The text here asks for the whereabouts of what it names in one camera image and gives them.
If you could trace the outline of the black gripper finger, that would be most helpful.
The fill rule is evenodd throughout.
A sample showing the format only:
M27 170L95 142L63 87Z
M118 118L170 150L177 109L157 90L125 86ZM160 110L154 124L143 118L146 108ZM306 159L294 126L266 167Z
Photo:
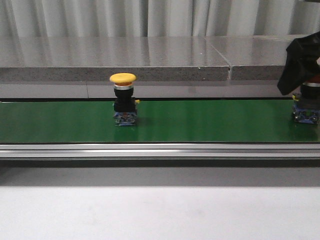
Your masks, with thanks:
M317 60L320 58L320 33L295 38L286 48L286 62L277 83L282 95L320 74Z

